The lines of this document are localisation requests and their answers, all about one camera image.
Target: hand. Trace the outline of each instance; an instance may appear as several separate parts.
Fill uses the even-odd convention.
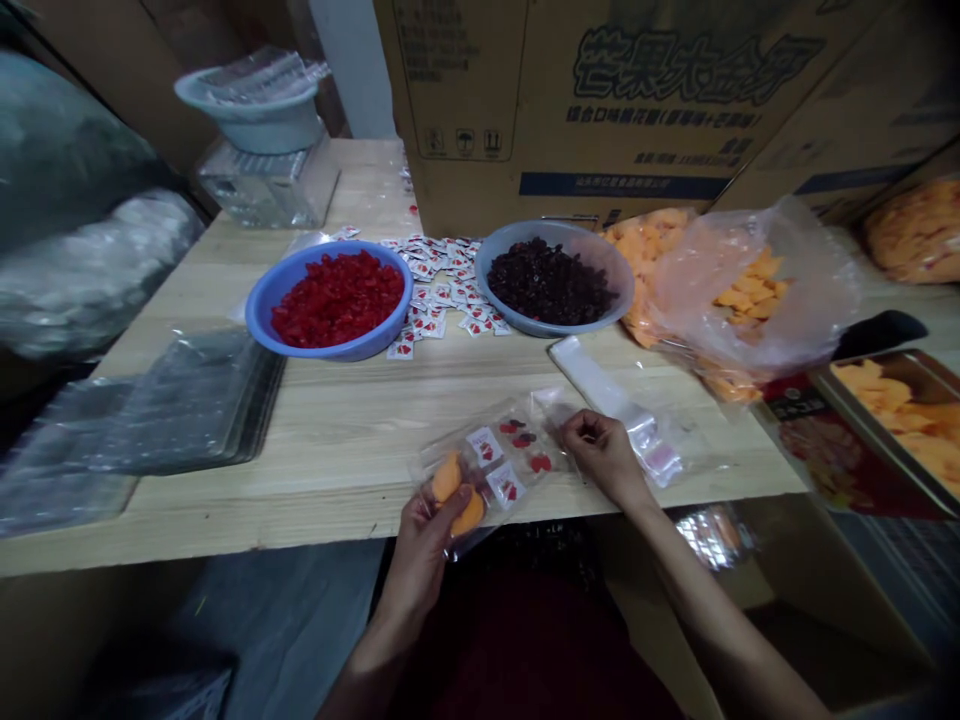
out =
[[[419,495],[404,505],[378,615],[405,624],[423,622],[440,596],[450,526],[469,501],[470,492],[461,487],[432,519]]]
[[[581,410],[561,428],[563,444],[603,494],[623,511],[658,508],[623,423]]]

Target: raisin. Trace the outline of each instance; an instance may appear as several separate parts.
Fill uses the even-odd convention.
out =
[[[607,288],[605,270],[584,265],[579,253],[550,247],[539,237],[518,242],[494,258],[487,274],[490,291],[527,317],[551,325],[596,322],[619,297]]]

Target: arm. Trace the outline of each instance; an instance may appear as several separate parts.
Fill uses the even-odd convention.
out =
[[[440,595],[450,526],[469,500],[469,493],[454,494],[432,520],[419,497],[404,506],[380,603],[317,720],[373,720],[386,715],[410,650]]]
[[[757,717],[829,718],[820,699],[734,605],[660,509],[623,424],[582,410],[564,425],[563,439],[581,470],[649,543],[714,686]]]

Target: blue plastic basket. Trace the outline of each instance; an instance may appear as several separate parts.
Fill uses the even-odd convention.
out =
[[[377,258],[384,265],[392,265],[403,275],[403,295],[400,304],[386,320],[366,335],[355,340],[326,348],[295,348],[285,344],[270,321],[273,308],[280,304],[283,297],[293,286],[307,276],[307,263],[323,262],[324,257],[335,258],[340,255],[359,255],[362,250]],[[403,322],[413,295],[413,275],[410,268],[399,255],[392,250],[373,243],[359,240],[331,242],[294,253],[281,260],[260,278],[253,292],[247,298],[247,327],[254,339],[268,350],[280,355],[336,362],[355,362],[365,360],[382,352],[396,339],[403,329]]]
[[[535,237],[543,239],[551,247],[562,243],[563,252],[567,255],[580,253],[580,260],[584,265],[607,271],[607,287],[618,293],[619,297],[613,301],[613,305],[603,317],[587,325],[551,325],[511,310],[490,291],[487,274],[493,259],[506,253],[515,243],[528,242]],[[527,335],[565,337],[594,332],[615,323],[633,304],[634,278],[630,264],[602,237],[569,223],[556,220],[524,220],[502,227],[483,241],[477,252],[476,265],[477,282],[484,295],[500,311],[504,320]]]

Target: wooden table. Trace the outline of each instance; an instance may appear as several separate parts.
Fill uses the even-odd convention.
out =
[[[420,230],[403,193],[398,141],[335,140],[343,174],[326,230],[346,224],[377,240]],[[251,231],[221,216],[98,368],[138,373],[174,329],[209,328],[282,255],[297,231]],[[921,318],[917,343],[960,370],[960,298],[950,286],[888,283],[864,261],[863,316],[891,307]],[[583,400],[547,356],[550,341],[471,338],[448,320],[442,340],[417,343],[412,362],[383,355],[355,364],[292,360],[266,447],[254,462],[140,482],[119,518],[0,542],[0,576],[139,563],[394,534],[412,486],[406,463],[425,442],[505,397],[549,386]],[[750,415],[731,424],[686,372],[633,344],[619,326],[583,338],[594,358],[641,402],[696,423],[699,470],[662,490],[665,506],[803,492]],[[613,511],[573,475],[543,489],[517,521]]]

